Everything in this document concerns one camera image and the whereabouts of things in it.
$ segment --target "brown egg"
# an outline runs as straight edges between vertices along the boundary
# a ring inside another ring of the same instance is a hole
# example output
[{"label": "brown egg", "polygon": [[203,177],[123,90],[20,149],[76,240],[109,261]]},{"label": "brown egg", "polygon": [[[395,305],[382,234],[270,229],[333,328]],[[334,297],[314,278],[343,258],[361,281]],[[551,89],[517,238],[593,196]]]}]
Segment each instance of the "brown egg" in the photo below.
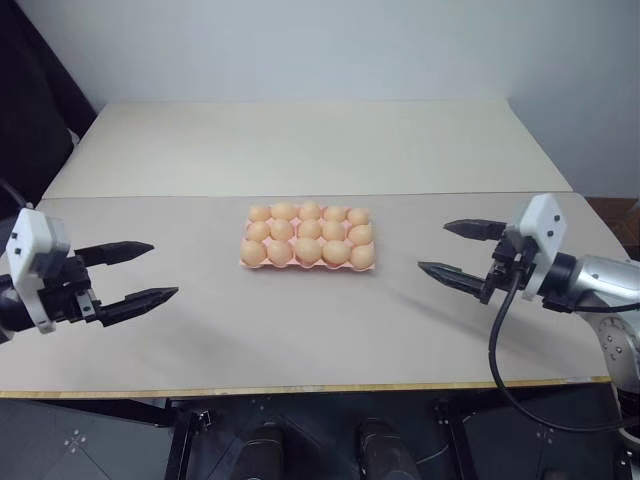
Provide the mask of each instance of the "brown egg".
[{"label": "brown egg", "polygon": [[253,222],[264,222],[271,217],[271,210],[264,205],[251,205],[249,207],[249,220]]},{"label": "brown egg", "polygon": [[349,231],[347,237],[354,245],[366,245],[373,240],[371,225],[357,225]]},{"label": "brown egg", "polygon": [[240,248],[240,258],[250,267],[255,267],[267,258],[267,249],[261,243],[246,240]]},{"label": "brown egg", "polygon": [[290,203],[277,203],[271,207],[271,216],[291,221],[298,215],[298,209]]},{"label": "brown egg", "polygon": [[329,220],[322,226],[322,236],[325,240],[344,240],[344,227],[335,220]]},{"label": "brown egg", "polygon": [[293,237],[293,225],[282,218],[273,221],[271,224],[271,238],[286,241],[291,237]]},{"label": "brown egg", "polygon": [[360,245],[358,247],[353,247],[349,261],[356,270],[369,268],[375,261],[373,245]]},{"label": "brown egg", "polygon": [[335,220],[336,222],[344,222],[347,218],[347,209],[344,207],[327,207],[324,210],[325,220]]},{"label": "brown egg", "polygon": [[284,267],[293,258],[293,250],[289,242],[274,240],[267,247],[269,260],[278,267]]},{"label": "brown egg", "polygon": [[322,247],[322,258],[324,258],[325,262],[329,265],[342,265],[349,260],[350,256],[351,249],[346,243],[340,240],[331,240]]},{"label": "brown egg", "polygon": [[300,207],[298,217],[300,218],[300,220],[318,220],[321,213],[322,210],[317,203],[305,202],[304,205]]},{"label": "brown egg", "polygon": [[298,237],[318,238],[322,233],[322,227],[317,220],[304,220],[298,225]]},{"label": "brown egg", "polygon": [[263,221],[253,222],[247,227],[247,238],[256,242],[261,242],[269,236],[269,225]]},{"label": "brown egg", "polygon": [[312,238],[299,238],[295,251],[296,257],[303,265],[313,265],[322,257],[322,247]]},{"label": "brown egg", "polygon": [[347,214],[347,220],[351,225],[366,225],[369,223],[369,212],[365,208],[352,208]]}]

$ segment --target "table edge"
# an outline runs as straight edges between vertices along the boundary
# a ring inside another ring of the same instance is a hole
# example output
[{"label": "table edge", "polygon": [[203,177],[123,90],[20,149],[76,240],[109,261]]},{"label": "table edge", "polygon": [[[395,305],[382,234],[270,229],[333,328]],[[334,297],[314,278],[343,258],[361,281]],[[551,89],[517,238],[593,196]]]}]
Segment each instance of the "table edge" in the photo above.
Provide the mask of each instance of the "table edge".
[{"label": "table edge", "polygon": [[[609,383],[610,377],[593,376],[580,378],[551,378],[540,380],[512,380],[505,382],[508,387],[545,387],[576,385],[581,383]],[[398,383],[398,384],[352,384],[352,385],[300,385],[267,387],[214,387],[177,390],[132,390],[132,391],[0,391],[0,399],[116,399],[116,398],[176,398],[215,397],[225,395],[278,395],[287,393],[353,393],[353,392],[393,392],[411,390],[462,390],[495,388],[494,382],[443,382],[443,383]]]}]

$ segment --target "white table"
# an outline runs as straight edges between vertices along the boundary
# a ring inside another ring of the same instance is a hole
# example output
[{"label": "white table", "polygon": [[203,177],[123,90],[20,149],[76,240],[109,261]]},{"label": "white table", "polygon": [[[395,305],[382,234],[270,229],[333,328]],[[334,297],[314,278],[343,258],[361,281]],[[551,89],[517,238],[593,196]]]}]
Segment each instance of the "white table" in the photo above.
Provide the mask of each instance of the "white table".
[{"label": "white table", "polygon": [[[120,240],[156,249],[92,268],[105,302],[179,286],[168,303],[125,323],[59,324],[0,348],[5,397],[148,397],[224,393],[491,386],[489,306],[444,287],[416,266],[433,260],[485,275],[492,242],[441,228],[457,218],[508,220],[529,194],[324,197],[370,208],[378,268],[370,273],[250,271],[238,265],[255,198],[49,199],[75,247]],[[563,251],[626,258],[582,197],[558,194],[569,230]],[[275,198],[265,198],[272,203]],[[288,301],[281,301],[288,292]],[[511,385],[605,379],[596,336],[576,315],[517,300],[499,345]]]},{"label": "white table", "polygon": [[504,100],[108,105],[45,198],[571,191]]}]

